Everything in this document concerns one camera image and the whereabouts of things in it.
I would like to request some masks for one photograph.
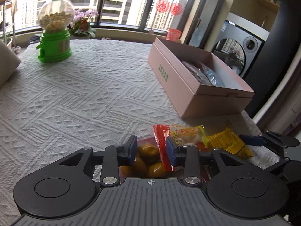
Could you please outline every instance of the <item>pink box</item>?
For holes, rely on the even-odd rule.
[[[179,58],[207,65],[225,87],[200,84]],[[197,47],[156,38],[148,62],[183,118],[241,113],[255,94],[223,61]]]

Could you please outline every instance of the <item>metal screw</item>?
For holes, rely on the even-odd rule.
[[[105,184],[114,184],[117,182],[117,179],[112,177],[112,176],[108,176],[108,177],[105,177],[103,180],[102,180],[103,183]]]
[[[200,182],[200,179],[196,176],[189,176],[185,179],[185,181],[190,184],[196,184]]]

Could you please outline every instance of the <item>yellow snack package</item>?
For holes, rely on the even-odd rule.
[[[230,127],[227,127],[225,131],[208,136],[208,139],[208,150],[211,150],[212,148],[221,148],[244,160],[253,156],[250,149]]]
[[[207,151],[208,138],[204,127],[170,126],[170,135],[177,145],[195,146],[200,151]]]

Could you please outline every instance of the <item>red decoration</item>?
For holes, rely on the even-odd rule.
[[[180,3],[173,3],[170,6],[170,12],[172,15],[177,16],[183,11],[182,5]]]
[[[156,3],[156,9],[160,13],[165,13],[169,9],[169,2],[166,0],[159,0]]]

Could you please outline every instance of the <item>red bag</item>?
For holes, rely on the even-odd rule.
[[[168,156],[165,152],[165,140],[169,136],[170,131],[169,125],[154,125],[153,129],[164,170],[172,172],[174,171],[174,167],[170,164]]]

